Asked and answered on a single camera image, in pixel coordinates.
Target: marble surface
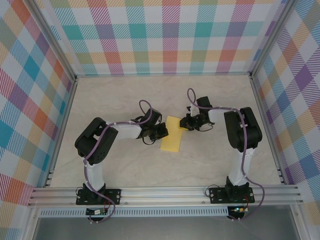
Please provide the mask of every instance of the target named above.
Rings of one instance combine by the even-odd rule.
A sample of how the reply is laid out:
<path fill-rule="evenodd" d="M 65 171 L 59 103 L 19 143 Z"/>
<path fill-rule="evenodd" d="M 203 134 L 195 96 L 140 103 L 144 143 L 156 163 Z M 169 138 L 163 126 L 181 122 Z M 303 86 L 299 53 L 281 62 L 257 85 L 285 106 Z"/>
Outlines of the marble surface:
<path fill-rule="evenodd" d="M 263 129 L 248 77 L 124 76 L 80 78 L 64 133 L 51 187 L 77 187 L 85 180 L 75 140 L 95 117 L 127 121 L 140 116 L 138 102 L 149 101 L 167 116 L 182 118 L 190 105 L 187 89 L 197 98 L 208 96 L 213 106 L 251 107 L 263 139 L 252 158 L 248 176 L 264 185 L 280 184 L 277 169 Z M 234 150 L 224 122 L 208 132 L 184 131 L 180 151 L 160 150 L 161 140 L 148 146 L 141 139 L 115 141 L 103 161 L 103 176 L 109 187 L 224 185 L 231 170 Z"/>

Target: yellow sponge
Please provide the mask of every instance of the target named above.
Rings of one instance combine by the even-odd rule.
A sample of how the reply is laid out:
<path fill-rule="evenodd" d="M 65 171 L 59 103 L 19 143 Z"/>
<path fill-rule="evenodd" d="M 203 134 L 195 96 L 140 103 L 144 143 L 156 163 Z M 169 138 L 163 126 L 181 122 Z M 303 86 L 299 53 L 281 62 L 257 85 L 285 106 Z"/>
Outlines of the yellow sponge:
<path fill-rule="evenodd" d="M 162 139 L 161 150 L 169 152 L 179 152 L 180 142 L 183 129 L 180 126 L 180 118 L 174 116 L 168 116 L 165 122 L 166 129 L 168 129 L 169 135 Z"/>

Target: purple cable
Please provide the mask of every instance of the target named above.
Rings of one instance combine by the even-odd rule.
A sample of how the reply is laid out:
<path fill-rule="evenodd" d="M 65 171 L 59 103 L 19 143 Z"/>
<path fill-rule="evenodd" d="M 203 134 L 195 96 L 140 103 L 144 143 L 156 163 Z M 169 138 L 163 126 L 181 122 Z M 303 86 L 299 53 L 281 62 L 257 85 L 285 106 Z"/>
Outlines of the purple cable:
<path fill-rule="evenodd" d="M 192 99 L 190 98 L 189 91 L 192 91 L 193 96 L 194 96 L 194 100 L 192 100 Z M 187 92 L 186 92 L 186 95 L 187 95 L 189 101 L 190 101 L 194 106 L 196 106 L 196 107 L 199 108 L 199 109 L 207 109 L 207 110 L 218 110 L 218 109 L 221 109 L 221 110 L 230 110 L 230 111 L 236 111 L 236 112 L 239 114 L 239 117 L 240 117 L 241 123 L 242 123 L 242 128 L 243 128 L 243 135 L 244 135 L 244 146 L 243 146 L 243 154 L 242 154 L 242 162 L 241 162 L 241 171 L 242 171 L 243 176 L 245 177 L 245 179 L 246 179 L 248 182 L 250 182 L 250 183 L 252 183 L 252 184 L 254 184 L 254 185 L 257 185 L 257 186 L 259 186 L 259 187 L 262 189 L 262 198 L 261 198 L 260 203 L 258 204 L 258 206 L 256 207 L 256 209 L 254 210 L 254 212 L 252 212 L 251 214 L 243 217 L 242 220 L 249 218 L 249 217 L 252 216 L 254 213 L 256 213 L 257 210 L 261 207 L 262 203 L 263 203 L 264 200 L 265 200 L 266 191 L 265 191 L 265 188 L 264 188 L 261 184 L 256 183 L 256 182 L 250 180 L 250 179 L 247 177 L 247 174 L 245 173 L 245 158 L 246 158 L 246 151 L 247 151 L 247 144 L 248 144 L 248 136 L 247 136 L 246 124 L 245 124 L 244 117 L 242 116 L 240 110 L 237 109 L 237 108 L 234 108 L 234 107 L 222 107 L 222 106 L 203 107 L 203 106 L 198 106 L 197 104 L 195 104 L 195 102 L 196 102 L 196 93 L 195 93 L 195 91 L 194 91 L 191 87 L 188 88 L 188 90 L 187 90 Z"/>
<path fill-rule="evenodd" d="M 107 196 L 99 193 L 98 191 L 96 191 L 96 190 L 92 187 L 92 185 L 90 184 L 89 178 L 88 178 L 88 173 L 87 173 L 88 159 L 89 159 L 89 158 L 92 156 L 92 154 L 94 154 L 94 152 L 96 151 L 99 143 L 101 142 L 101 139 L 102 139 L 103 135 L 105 134 L 105 132 L 107 131 L 108 128 L 112 127 L 113 125 L 117 125 L 117 124 L 141 125 L 141 124 L 144 124 L 144 123 L 146 123 L 146 122 L 148 122 L 148 121 L 150 120 L 151 115 L 152 115 L 152 107 L 151 107 L 151 104 L 150 104 L 148 101 L 146 101 L 146 100 L 140 100 L 140 101 L 139 101 L 140 109 L 142 110 L 142 112 L 143 112 L 144 114 L 145 114 L 145 112 L 143 111 L 143 109 L 142 109 L 142 107 L 141 107 L 141 103 L 142 103 L 142 102 L 145 102 L 146 104 L 148 104 L 148 105 L 149 105 L 149 108 L 150 108 L 150 114 L 149 114 L 149 116 L 148 116 L 148 118 L 147 118 L 146 120 L 144 120 L 144 121 L 142 121 L 142 122 L 119 121 L 119 122 L 115 122 L 115 123 L 109 124 L 108 126 L 106 126 L 106 127 L 103 129 L 103 131 L 102 131 L 99 139 L 97 140 L 96 144 L 94 145 L 93 149 L 91 150 L 91 152 L 90 152 L 90 153 L 84 158 L 84 160 L 83 160 L 83 164 L 84 164 L 84 177 L 85 177 L 85 181 L 86 181 L 87 185 L 89 186 L 89 188 L 91 189 L 91 191 L 93 191 L 95 194 L 99 195 L 100 197 L 106 199 L 107 201 L 109 201 L 109 202 L 113 205 L 113 210 L 112 210 L 111 214 L 108 215 L 108 216 L 106 216 L 106 217 L 104 217 L 104 218 L 103 218 L 102 220 L 100 220 L 100 221 L 95 221 L 97 224 L 103 223 L 104 221 L 108 220 L 108 219 L 116 212 L 116 204 L 115 204 L 109 197 L 107 197 Z M 91 219 L 91 215 L 89 216 L 89 220 L 90 220 L 90 223 L 93 223 L 93 222 L 94 222 L 94 221 Z"/>

